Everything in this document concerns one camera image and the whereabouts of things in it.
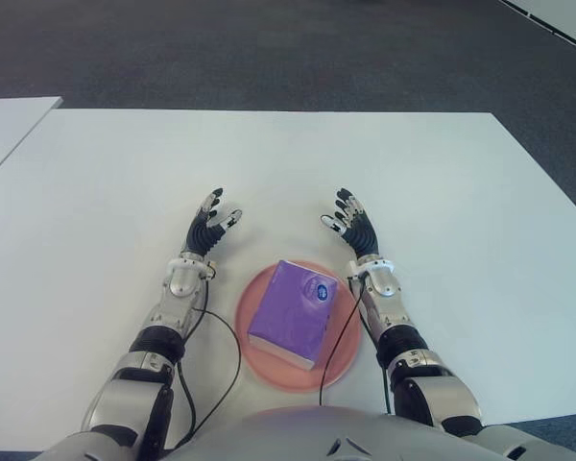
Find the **purple tissue pack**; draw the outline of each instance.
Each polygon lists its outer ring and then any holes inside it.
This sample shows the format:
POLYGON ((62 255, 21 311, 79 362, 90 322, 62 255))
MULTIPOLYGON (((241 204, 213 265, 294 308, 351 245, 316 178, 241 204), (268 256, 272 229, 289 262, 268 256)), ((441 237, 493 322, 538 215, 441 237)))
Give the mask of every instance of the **purple tissue pack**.
POLYGON ((338 281, 281 260, 256 311, 250 343, 304 370, 316 364, 338 281))

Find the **pink plate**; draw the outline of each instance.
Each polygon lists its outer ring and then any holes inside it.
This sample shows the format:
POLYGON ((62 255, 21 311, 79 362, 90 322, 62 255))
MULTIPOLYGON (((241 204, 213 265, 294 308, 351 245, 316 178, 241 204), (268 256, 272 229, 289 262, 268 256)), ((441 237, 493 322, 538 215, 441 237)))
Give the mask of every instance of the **pink plate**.
MULTIPOLYGON (((281 358, 277 358, 270 353, 251 346, 248 341, 248 327, 250 326, 250 322, 252 321, 258 306, 260 305, 260 301, 267 289, 269 280, 271 280, 273 272, 276 269, 276 264, 261 271, 253 278, 245 289, 241 295, 241 299, 239 300, 239 305, 237 306, 235 324, 237 326, 237 336, 241 343, 243 355, 250 365, 250 368, 252 368, 258 377, 272 386, 284 391, 309 392, 315 391, 320 387, 324 364, 330 356, 330 352, 333 349, 335 341, 337 341, 337 338, 339 337, 339 333, 344 327, 346 319, 354 308, 355 300, 349 292, 348 287, 341 281, 341 279, 329 270, 319 266, 318 264, 314 264, 313 262, 292 262, 314 271, 327 274, 339 280, 339 290, 335 295, 335 302, 326 326, 327 330, 324 335, 323 348, 314 368, 310 371, 297 368, 281 358)), ((324 378, 324 387, 339 379, 349 368, 356 356, 360 335, 361 329, 358 313, 354 313, 349 322, 348 328, 344 333, 344 337, 339 343, 337 351, 330 361, 328 370, 326 371, 326 377, 324 378)))

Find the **robot forearm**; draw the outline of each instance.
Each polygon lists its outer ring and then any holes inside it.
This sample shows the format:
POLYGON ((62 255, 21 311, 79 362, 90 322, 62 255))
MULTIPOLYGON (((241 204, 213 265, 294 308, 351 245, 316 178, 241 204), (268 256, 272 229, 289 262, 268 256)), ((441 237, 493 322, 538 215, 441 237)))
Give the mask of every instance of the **robot forearm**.
POLYGON ((367 323, 377 360, 390 380, 396 414, 457 436, 477 433, 482 428, 478 404, 410 320, 392 262, 365 255, 351 262, 349 271, 351 279, 365 283, 367 323))
POLYGON ((171 419, 171 384, 183 358, 193 307, 213 276, 199 255, 169 263, 160 302, 90 404, 82 432, 45 451, 40 460, 158 459, 171 419))

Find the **wire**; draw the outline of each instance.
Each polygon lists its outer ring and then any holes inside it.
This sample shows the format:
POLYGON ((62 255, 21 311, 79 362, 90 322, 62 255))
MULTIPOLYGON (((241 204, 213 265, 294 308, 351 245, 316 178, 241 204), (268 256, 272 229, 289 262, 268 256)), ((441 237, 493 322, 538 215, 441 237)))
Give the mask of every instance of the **wire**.
MULTIPOLYGON (((183 345, 184 346, 185 346, 185 343, 187 343, 188 339, 190 339, 190 337, 194 334, 196 329, 199 327, 199 325, 203 321, 203 317, 207 311, 208 302, 209 302, 209 281, 206 280, 204 282, 203 310, 201 312, 201 315, 197 319, 196 324, 194 324, 192 329, 190 329, 190 331, 188 331, 188 333, 183 338, 183 345)), ((192 393, 190 392, 190 389, 188 388, 188 385, 185 382, 185 377, 183 377, 183 366, 181 365, 181 360, 179 362, 177 362, 177 373, 178 373, 178 377, 180 379, 181 388, 183 389, 183 393, 185 394, 185 399, 187 400, 188 407, 190 408, 190 427, 188 428, 188 431, 186 432, 186 436, 188 436, 194 432, 194 428, 196 425, 196 405, 194 404, 194 399, 192 398, 192 393)))
POLYGON ((194 404, 194 399, 192 399, 192 394, 190 394, 190 389, 185 382, 185 377, 183 377, 183 369, 181 368, 181 361, 177 362, 177 373, 180 377, 181 388, 185 394, 185 398, 188 400, 188 406, 190 407, 190 427, 185 433, 186 435, 194 432, 194 426, 196 425, 196 405, 194 404))
MULTIPOLYGON (((203 420, 198 425, 196 425, 196 427, 194 427, 193 430, 188 431, 188 433, 186 433, 185 436, 183 436, 183 438, 175 445, 174 449, 178 449, 179 447, 187 444, 190 440, 192 440, 192 437, 194 437, 196 435, 196 433, 201 429, 201 427, 206 423, 206 421, 211 417, 211 415, 215 412, 215 410, 218 409, 218 407, 222 404, 222 402, 228 396, 228 394, 230 393, 230 391, 234 387, 234 384, 237 382, 237 378, 239 377, 239 372, 241 371, 241 345, 239 344, 239 338, 237 337, 237 333, 235 333, 234 329, 232 329, 232 327, 228 324, 228 322, 226 320, 224 320, 222 317, 220 317, 215 312, 210 312, 208 310, 197 309, 197 308, 194 308, 193 310, 197 310, 199 312, 202 312, 201 317, 203 317, 203 315, 205 315, 205 314, 211 315, 212 317, 215 317, 220 322, 222 322, 226 326, 226 328, 228 328, 230 330, 230 333, 232 334, 232 337, 234 338, 234 342, 237 345, 237 352, 238 352, 237 370, 235 371, 232 382, 228 386, 228 389, 226 390, 226 392, 220 397, 220 399, 215 403, 215 405, 213 405, 213 407, 211 408, 211 410, 209 410, 209 412, 206 414, 206 416, 203 418, 203 420)), ((187 388, 187 385, 184 386, 184 384, 185 384, 185 380, 181 383, 181 385, 182 385, 182 387, 184 387, 184 391, 185 391, 185 389, 187 388)))
MULTIPOLYGON (((352 280, 351 279, 348 279, 348 287, 349 287, 349 292, 351 293, 352 292, 352 280)), ((377 350, 377 343, 375 342, 375 339, 373 339, 372 329, 369 328, 369 325, 367 325, 367 321, 365 320, 365 317, 363 317, 363 313, 360 311, 360 309, 358 310, 358 315, 361 318, 361 324, 363 325, 363 328, 365 329, 365 331, 369 335, 369 339, 372 340, 372 344, 375 347, 375 349, 377 350)))
POLYGON ((388 395, 388 375, 387 371, 382 368, 382 382, 384 382, 384 403, 386 404, 386 413, 392 415, 391 399, 388 395))
POLYGON ((365 283, 364 283, 364 281, 361 280, 361 292, 358 295, 358 300, 356 300, 356 303, 354 303, 354 307, 352 308, 352 311, 349 313, 348 319, 344 323, 344 327, 342 328, 341 333, 339 333, 339 337, 337 338, 337 341, 335 341, 335 346, 333 346, 333 349, 330 352, 330 356, 328 357, 328 359, 326 360, 326 364, 324 365, 323 378, 320 380, 320 390, 318 392, 318 405, 319 406, 323 406, 323 388, 324 388, 324 378, 326 377, 326 370, 328 370, 328 365, 330 364, 330 361, 333 358, 333 355, 337 351, 337 347, 339 346, 339 342, 344 337, 344 333, 346 332, 346 328, 348 328, 349 321, 352 319, 354 312, 356 312, 356 309, 358 308, 358 304, 360 304, 361 299, 363 298, 364 292, 365 292, 365 283))
MULTIPOLYGON (((348 279, 348 286, 349 286, 349 291, 351 292, 352 291, 352 280, 351 279, 348 279)), ((365 317, 363 317, 363 313, 360 310, 358 311, 358 313, 360 314, 360 317, 361 317, 361 324, 363 324, 365 331, 369 335, 369 339, 372 340, 372 344, 375 347, 375 350, 377 351, 377 342, 375 341, 375 339, 373 339, 372 330, 369 328, 369 325, 367 325, 367 321, 365 320, 365 317)), ((391 399, 390 399, 389 392, 388 392, 388 375, 387 375, 387 371, 384 370, 384 368, 382 368, 382 385, 384 386, 384 404, 386 406, 386 413, 391 415, 392 411, 391 411, 391 399)))

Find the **white tabletop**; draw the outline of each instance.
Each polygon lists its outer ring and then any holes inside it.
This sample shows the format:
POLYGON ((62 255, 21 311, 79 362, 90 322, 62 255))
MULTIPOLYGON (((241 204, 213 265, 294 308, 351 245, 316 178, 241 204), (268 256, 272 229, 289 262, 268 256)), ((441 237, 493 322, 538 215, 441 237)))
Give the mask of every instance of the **white tabletop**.
MULTIPOLYGON (((280 258, 342 273, 352 254, 318 217, 345 186, 486 423, 576 413, 576 208, 492 115, 59 109, 0 168, 0 449, 78 430, 220 185, 224 209, 244 216, 211 252, 214 311, 232 320, 246 284, 280 258)), ((367 341, 328 404, 382 410, 367 341)), ((205 320, 184 364, 201 415, 235 356, 205 320)), ((188 419, 175 389, 169 446, 188 419)), ((205 430, 316 400, 244 366, 205 430)))
POLYGON ((61 98, 0 99, 0 163, 61 98))

